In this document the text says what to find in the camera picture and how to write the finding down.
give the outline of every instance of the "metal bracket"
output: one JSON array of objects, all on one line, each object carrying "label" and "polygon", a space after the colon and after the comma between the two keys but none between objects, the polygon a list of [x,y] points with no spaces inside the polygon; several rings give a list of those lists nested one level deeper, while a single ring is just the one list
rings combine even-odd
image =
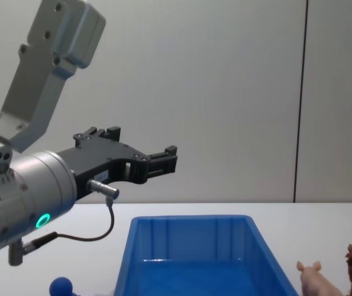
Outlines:
[{"label": "metal bracket", "polygon": [[149,178],[174,173],[177,164],[177,147],[164,152],[144,154],[127,144],[118,142],[121,129],[88,129],[73,136],[75,148],[58,155],[73,170],[77,185],[77,199],[91,193],[90,180],[103,184],[117,181],[143,184]]},{"label": "metal bracket", "polygon": [[24,151],[47,130],[66,80],[92,60],[105,19],[82,0],[42,0],[0,111],[0,143]]}]

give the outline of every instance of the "blue plastic bin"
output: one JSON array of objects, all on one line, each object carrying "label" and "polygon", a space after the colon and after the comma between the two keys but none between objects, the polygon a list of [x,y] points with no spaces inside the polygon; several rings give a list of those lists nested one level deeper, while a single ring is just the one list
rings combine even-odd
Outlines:
[{"label": "blue plastic bin", "polygon": [[114,296],[297,296],[248,216],[132,220]]}]

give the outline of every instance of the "blue toy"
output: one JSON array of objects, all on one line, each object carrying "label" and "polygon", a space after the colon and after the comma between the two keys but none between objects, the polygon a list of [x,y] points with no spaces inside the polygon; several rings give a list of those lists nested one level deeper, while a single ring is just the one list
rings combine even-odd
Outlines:
[{"label": "blue toy", "polygon": [[73,293],[72,282],[65,277],[58,277],[50,285],[50,296],[77,296]]}]

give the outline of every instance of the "bolt hole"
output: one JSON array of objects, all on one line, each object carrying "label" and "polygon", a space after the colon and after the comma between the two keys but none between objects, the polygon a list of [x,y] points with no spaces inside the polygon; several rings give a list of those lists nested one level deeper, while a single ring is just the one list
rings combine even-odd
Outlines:
[{"label": "bolt hole", "polygon": [[51,37],[51,32],[50,31],[45,31],[44,32],[44,39],[49,39]]},{"label": "bolt hole", "polygon": [[62,4],[58,3],[57,5],[55,5],[54,10],[55,11],[61,11],[62,10]]},{"label": "bolt hole", "polygon": [[28,190],[28,186],[27,185],[25,185],[25,184],[21,184],[20,185],[20,189],[21,189],[21,191],[27,191]]},{"label": "bolt hole", "polygon": [[54,65],[59,65],[60,63],[60,58],[56,57],[53,61]]},{"label": "bolt hole", "polygon": [[26,53],[27,49],[28,49],[27,46],[24,45],[24,44],[20,46],[20,52],[21,52],[22,54]]}]

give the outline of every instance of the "black vertical line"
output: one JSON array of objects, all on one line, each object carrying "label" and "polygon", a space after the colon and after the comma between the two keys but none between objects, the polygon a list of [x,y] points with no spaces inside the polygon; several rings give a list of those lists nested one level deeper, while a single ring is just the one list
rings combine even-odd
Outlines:
[{"label": "black vertical line", "polygon": [[306,0],[305,14],[305,35],[303,37],[303,55],[301,60],[301,77],[300,77],[300,96],[299,96],[299,115],[298,115],[298,134],[297,134],[297,152],[295,157],[295,177],[293,179],[293,202],[297,200],[297,181],[298,181],[298,159],[299,159],[299,138],[300,138],[300,118],[301,118],[301,99],[303,97],[303,82],[305,79],[305,58],[306,58],[306,38],[307,38],[307,18],[309,13],[309,0]]}]

